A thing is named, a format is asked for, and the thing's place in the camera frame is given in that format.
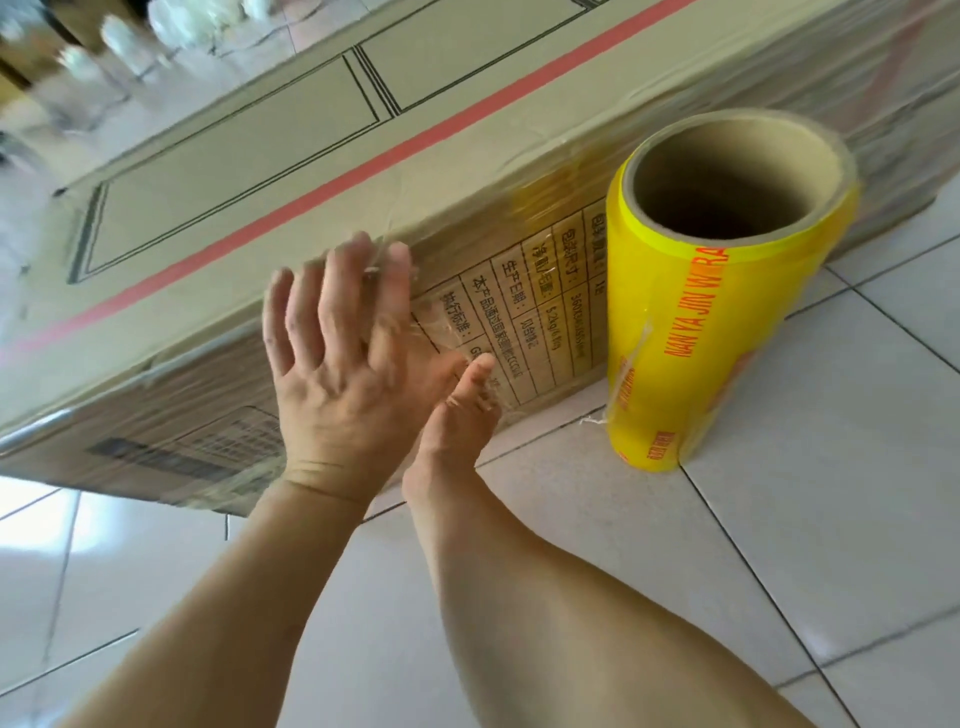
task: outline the stretch film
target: stretch film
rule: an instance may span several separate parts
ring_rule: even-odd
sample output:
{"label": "stretch film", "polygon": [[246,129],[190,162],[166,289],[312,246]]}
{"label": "stretch film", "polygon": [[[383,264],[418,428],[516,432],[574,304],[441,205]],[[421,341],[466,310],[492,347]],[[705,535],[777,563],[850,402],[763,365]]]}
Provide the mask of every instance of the stretch film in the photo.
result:
{"label": "stretch film", "polygon": [[607,198],[611,443],[675,468],[856,212],[852,155],[780,111],[693,116],[643,142]]}

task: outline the left hand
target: left hand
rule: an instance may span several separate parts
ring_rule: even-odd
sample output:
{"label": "left hand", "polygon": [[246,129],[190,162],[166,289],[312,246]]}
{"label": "left hand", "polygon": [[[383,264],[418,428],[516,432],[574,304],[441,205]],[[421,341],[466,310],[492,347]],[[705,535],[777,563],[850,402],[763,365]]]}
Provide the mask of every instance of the left hand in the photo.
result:
{"label": "left hand", "polygon": [[296,276],[281,269],[263,305],[287,450],[284,479],[364,506],[467,365],[458,352],[411,347],[411,260],[402,243],[384,255],[365,344],[363,278],[374,252],[360,233],[330,252],[325,269],[319,260]]}

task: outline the hand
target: hand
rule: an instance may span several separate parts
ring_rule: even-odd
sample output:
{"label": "hand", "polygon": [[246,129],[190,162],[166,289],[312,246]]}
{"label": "hand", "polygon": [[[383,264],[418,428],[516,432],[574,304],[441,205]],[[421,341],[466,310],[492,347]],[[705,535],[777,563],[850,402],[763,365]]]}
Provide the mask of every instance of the hand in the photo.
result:
{"label": "hand", "polygon": [[370,342],[361,338],[364,272],[375,246],[365,233],[274,274],[263,339],[274,375],[283,479],[364,506],[413,446],[434,406],[466,366],[458,352],[412,354],[410,251],[387,249]]}
{"label": "hand", "polygon": [[417,458],[407,471],[409,478],[404,476],[404,486],[408,479],[429,477],[438,468],[448,473],[473,470],[500,420],[500,405],[487,390],[495,365],[493,354],[480,354],[453,393],[436,406],[423,429]]}

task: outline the tile grout line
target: tile grout line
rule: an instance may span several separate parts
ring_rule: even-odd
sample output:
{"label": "tile grout line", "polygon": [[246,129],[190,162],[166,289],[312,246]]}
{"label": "tile grout line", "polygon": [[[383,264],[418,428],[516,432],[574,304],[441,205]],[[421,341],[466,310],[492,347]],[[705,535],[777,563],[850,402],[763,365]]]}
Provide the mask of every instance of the tile grout line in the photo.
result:
{"label": "tile grout line", "polygon": [[873,301],[871,298],[869,298],[869,297],[867,296],[867,294],[865,294],[863,291],[861,291],[861,290],[860,290],[859,288],[857,288],[856,286],[853,287],[852,291],[853,291],[853,293],[855,293],[857,296],[859,296],[861,299],[863,299],[864,301],[866,301],[869,305],[871,305],[873,308],[875,308],[877,311],[879,311],[882,316],[884,316],[888,321],[892,322],[897,328],[899,328],[901,331],[903,331],[903,333],[905,333],[905,334],[906,334],[907,336],[909,336],[911,339],[913,339],[913,340],[916,341],[918,344],[920,344],[922,347],[924,347],[924,349],[926,349],[928,352],[932,353],[934,356],[936,356],[938,359],[940,359],[940,361],[942,361],[944,364],[946,364],[948,367],[950,367],[956,374],[960,375],[960,369],[957,369],[957,367],[956,367],[952,362],[950,362],[949,360],[947,360],[942,354],[940,354],[939,352],[937,352],[937,350],[935,350],[933,347],[931,347],[929,344],[927,344],[927,343],[926,343],[922,338],[920,338],[917,334],[915,334],[915,333],[914,333],[913,331],[911,331],[909,328],[907,328],[906,326],[904,326],[903,324],[901,324],[899,321],[897,321],[897,319],[895,319],[895,318],[894,318],[893,316],[891,316],[889,313],[887,313],[887,312],[884,311],[882,308],[880,308],[880,306],[877,305],[876,303],[874,303],[874,301]]}
{"label": "tile grout line", "polygon": [[[851,282],[849,282],[847,279],[845,279],[843,276],[841,276],[837,271],[835,271],[835,270],[833,270],[832,268],[830,268],[829,263],[825,264],[825,265],[824,265],[824,268],[826,268],[827,270],[829,270],[831,273],[833,273],[833,274],[834,274],[836,277],[838,277],[840,280],[844,281],[849,287],[855,288],[855,287],[858,286],[858,285],[863,285],[864,283],[869,283],[869,282],[871,282],[872,280],[876,280],[876,279],[880,278],[881,276],[886,276],[886,275],[887,275],[888,273],[890,273],[891,271],[897,270],[900,266],[903,266],[903,265],[906,265],[907,263],[913,262],[913,261],[916,260],[917,258],[923,257],[923,256],[926,255],[927,253],[932,253],[933,251],[937,250],[938,248],[943,248],[945,245],[947,245],[947,243],[952,243],[954,240],[957,240],[958,238],[960,238],[960,232],[957,232],[955,235],[951,235],[951,236],[948,237],[946,240],[941,240],[939,243],[937,243],[936,245],[930,246],[930,247],[927,248],[926,250],[920,251],[919,253],[914,253],[914,254],[912,254],[910,257],[907,257],[907,258],[905,258],[904,260],[901,260],[899,263],[894,263],[893,265],[889,266],[888,268],[884,268],[882,271],[879,271],[878,273],[873,273],[873,274],[871,274],[870,276],[866,277],[864,280],[861,280],[861,281],[859,281],[859,282],[857,282],[857,283],[851,283]],[[865,246],[870,245],[870,241],[866,242],[864,245],[865,245]]]}
{"label": "tile grout line", "polygon": [[[584,418],[589,417],[590,415],[596,414],[597,412],[599,412],[599,411],[602,410],[602,409],[605,409],[606,407],[607,407],[606,404],[602,404],[602,405],[600,405],[599,407],[594,407],[593,409],[589,410],[589,412],[585,412],[584,414],[578,415],[577,417],[573,418],[572,420],[568,420],[567,422],[562,423],[561,425],[557,425],[556,427],[553,427],[552,429],[549,429],[549,430],[547,430],[546,432],[543,432],[543,433],[537,435],[537,437],[534,437],[534,438],[532,438],[532,439],[530,439],[530,440],[527,440],[525,443],[521,443],[520,445],[517,445],[515,448],[510,448],[510,449],[508,449],[508,450],[505,450],[504,452],[501,452],[499,455],[495,455],[495,456],[492,457],[490,460],[485,460],[483,463],[480,463],[480,465],[478,465],[478,466],[476,466],[476,467],[477,467],[477,468],[483,468],[483,467],[486,466],[486,465],[490,465],[490,463],[499,460],[501,457],[506,457],[507,455],[509,455],[509,454],[511,454],[511,453],[513,453],[513,452],[516,452],[516,451],[519,450],[519,449],[526,448],[528,445],[533,445],[533,444],[536,443],[538,440],[541,440],[542,438],[546,437],[547,435],[552,435],[554,432],[557,432],[557,431],[559,431],[559,430],[562,430],[564,427],[567,427],[567,426],[570,426],[570,425],[576,425],[576,424],[582,422]],[[386,513],[390,513],[391,511],[395,511],[395,510],[396,510],[397,508],[399,508],[401,505],[405,505],[406,502],[407,502],[406,499],[404,499],[404,500],[401,500],[400,503],[394,503],[393,505],[388,506],[387,508],[384,508],[382,511],[379,511],[379,512],[377,512],[377,513],[374,513],[374,514],[373,514],[372,516],[370,516],[369,518],[363,519],[363,520],[360,522],[360,525],[363,525],[364,523],[369,523],[370,521],[372,521],[372,520],[375,519],[375,518],[379,518],[380,516],[383,516],[383,515],[386,514]]]}
{"label": "tile grout line", "polygon": [[860,655],[870,652],[876,649],[877,647],[883,647],[885,644],[896,642],[897,640],[902,640],[903,638],[909,637],[910,635],[912,635],[914,632],[917,632],[918,630],[924,629],[925,627],[929,627],[931,624],[936,624],[939,621],[943,621],[944,619],[950,619],[951,617],[956,617],[957,615],[960,615],[960,604],[949,607],[948,609],[941,610],[940,612],[936,612],[935,614],[932,614],[929,617],[920,619],[919,621],[915,621],[913,624],[910,624],[904,627],[903,629],[898,630],[897,632],[893,632],[889,635],[886,635],[885,637],[880,637],[876,640],[873,640],[870,643],[866,643],[860,647],[857,647],[856,649],[852,649],[849,652],[845,652],[844,654],[838,657],[832,657],[829,660],[826,660],[824,662],[823,667],[824,669],[827,669],[828,667],[839,665],[845,660],[849,660],[851,657],[859,657]]}
{"label": "tile grout line", "polygon": [[7,514],[4,514],[3,516],[0,516],[0,521],[2,521],[3,519],[8,519],[10,516],[15,516],[16,514],[20,513],[20,511],[25,511],[25,510],[27,510],[30,506],[35,505],[35,504],[41,502],[41,501],[44,500],[45,498],[48,498],[48,497],[52,496],[54,493],[59,493],[61,490],[63,490],[63,489],[62,489],[62,488],[57,488],[57,489],[51,491],[50,493],[45,493],[44,495],[40,496],[39,498],[35,498],[34,500],[31,500],[29,503],[25,503],[24,505],[21,505],[19,508],[14,508],[10,513],[7,513]]}
{"label": "tile grout line", "polygon": [[43,670],[42,672],[40,672],[39,674],[34,675],[34,676],[31,677],[31,678],[28,678],[28,679],[26,679],[26,680],[23,680],[22,682],[16,683],[16,685],[13,685],[13,686],[11,686],[11,687],[9,687],[9,688],[4,689],[2,692],[0,692],[0,698],[6,697],[7,695],[10,695],[10,694],[12,694],[12,693],[14,693],[14,692],[16,692],[16,691],[18,691],[18,690],[21,690],[22,688],[26,688],[26,687],[28,687],[28,686],[31,686],[33,683],[37,682],[38,680],[42,680],[43,678],[47,677],[48,675],[52,675],[52,674],[54,674],[55,672],[64,669],[65,667],[70,667],[71,665],[75,665],[75,664],[78,663],[80,660],[84,660],[84,659],[86,659],[87,657],[93,657],[93,655],[95,655],[97,652],[100,652],[100,651],[102,651],[102,650],[105,650],[105,649],[107,649],[108,647],[113,647],[115,644],[121,643],[122,641],[126,640],[127,638],[132,637],[133,635],[135,635],[135,634],[136,634],[137,632],[139,632],[139,631],[140,631],[139,628],[133,629],[133,630],[131,630],[130,632],[127,632],[127,633],[125,633],[125,634],[120,635],[120,637],[114,637],[114,638],[113,638],[112,640],[110,640],[109,642],[105,642],[105,643],[103,643],[103,644],[101,644],[101,645],[99,645],[99,646],[97,646],[97,647],[94,647],[93,649],[87,650],[87,651],[86,651],[84,654],[82,654],[82,655],[78,655],[77,657],[71,657],[71,658],[70,658],[69,660],[67,660],[65,663],[61,663],[60,665],[57,665],[56,667],[50,667],[50,669],[45,669],[45,670]]}
{"label": "tile grout line", "polygon": [[46,670],[50,662],[50,651],[54,643],[54,634],[57,631],[57,622],[60,620],[60,603],[63,599],[63,588],[66,586],[66,570],[70,565],[70,551],[73,550],[73,537],[77,529],[77,516],[80,514],[80,499],[84,496],[77,493],[70,516],[70,535],[66,540],[66,551],[63,554],[63,564],[60,567],[60,582],[57,584],[57,596],[54,598],[53,615],[50,617],[50,627],[47,629],[47,644],[43,649],[43,660],[40,663],[40,672]]}
{"label": "tile grout line", "polygon": [[820,673],[814,669],[809,669],[806,672],[801,672],[796,677],[791,677],[789,680],[784,680],[782,683],[777,683],[774,686],[771,686],[775,691],[781,691],[784,688],[789,688],[791,685],[796,685],[801,680],[805,680],[808,677],[813,677],[814,675],[819,675]]}
{"label": "tile grout line", "polygon": [[680,470],[686,477],[687,482],[689,482],[694,492],[700,497],[700,500],[703,502],[703,504],[707,507],[707,510],[713,516],[713,520],[717,523],[718,526],[720,526],[720,530],[723,531],[724,536],[727,537],[727,541],[730,542],[731,546],[733,546],[733,550],[736,551],[737,555],[740,557],[740,561],[743,562],[743,565],[747,568],[747,570],[753,576],[757,585],[766,595],[767,600],[770,602],[770,604],[773,605],[773,608],[777,611],[777,614],[780,615],[780,619],[782,619],[783,623],[786,625],[786,628],[790,630],[790,634],[793,635],[793,638],[794,640],[797,641],[797,644],[800,646],[800,649],[804,651],[804,654],[806,655],[806,659],[809,660],[810,663],[813,665],[815,673],[820,675],[821,679],[827,685],[828,690],[831,693],[833,693],[833,697],[836,698],[837,702],[839,702],[840,705],[843,707],[844,713],[847,714],[847,717],[852,721],[853,725],[856,728],[861,728],[860,723],[853,716],[853,713],[851,712],[850,708],[847,707],[847,703],[843,701],[843,699],[840,697],[840,694],[836,691],[836,688],[834,688],[832,683],[830,683],[830,681],[827,679],[827,676],[824,674],[823,669],[817,664],[817,661],[813,658],[813,655],[810,653],[810,650],[807,649],[806,644],[804,644],[804,641],[800,639],[800,635],[797,634],[797,630],[794,629],[793,624],[791,624],[790,620],[786,618],[786,614],[780,608],[780,605],[774,599],[774,596],[770,593],[770,590],[767,589],[766,585],[760,579],[753,565],[747,560],[746,554],[743,553],[743,551],[740,549],[739,544],[733,539],[733,536],[731,535],[730,531],[727,530],[727,527],[720,521],[720,517],[717,516],[713,508],[710,507],[709,501],[704,496],[704,494],[700,492],[700,489],[697,487],[697,484],[693,481],[693,478],[690,477],[690,474],[686,471],[686,468],[683,465],[681,465]]}
{"label": "tile grout line", "polygon": [[824,296],[822,299],[820,299],[820,301],[815,301],[814,303],[811,303],[810,305],[806,305],[806,306],[804,306],[803,308],[798,308],[796,311],[793,311],[792,313],[788,313],[788,314],[783,318],[783,320],[784,320],[784,321],[788,321],[789,319],[792,319],[794,316],[799,316],[799,315],[802,314],[802,313],[806,313],[806,312],[809,311],[811,308],[816,308],[816,307],[817,307],[818,305],[820,305],[821,303],[826,303],[827,301],[832,301],[833,299],[837,298],[837,297],[838,297],[840,294],[842,294],[842,293],[847,293],[847,291],[851,290],[852,286],[849,285],[845,280],[843,280],[843,282],[844,282],[844,287],[841,288],[839,291],[834,291],[834,292],[831,293],[829,296]]}

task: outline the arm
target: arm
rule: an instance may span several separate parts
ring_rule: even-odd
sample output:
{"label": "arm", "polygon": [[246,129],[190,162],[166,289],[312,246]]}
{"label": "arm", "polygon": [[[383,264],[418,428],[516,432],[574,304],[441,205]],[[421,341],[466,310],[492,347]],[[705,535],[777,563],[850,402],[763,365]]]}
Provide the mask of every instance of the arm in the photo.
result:
{"label": "arm", "polygon": [[[275,275],[263,328],[284,475],[201,582],[64,728],[276,724],[327,578],[466,363],[456,353],[411,360],[410,256],[399,244],[378,282],[369,345],[361,341],[361,288],[373,252],[359,235],[330,254],[325,272],[314,261],[296,277]],[[407,377],[412,367],[417,377]]]}
{"label": "arm", "polygon": [[477,359],[404,477],[461,682],[484,726],[810,723],[720,643],[537,536],[476,470],[498,412]]}

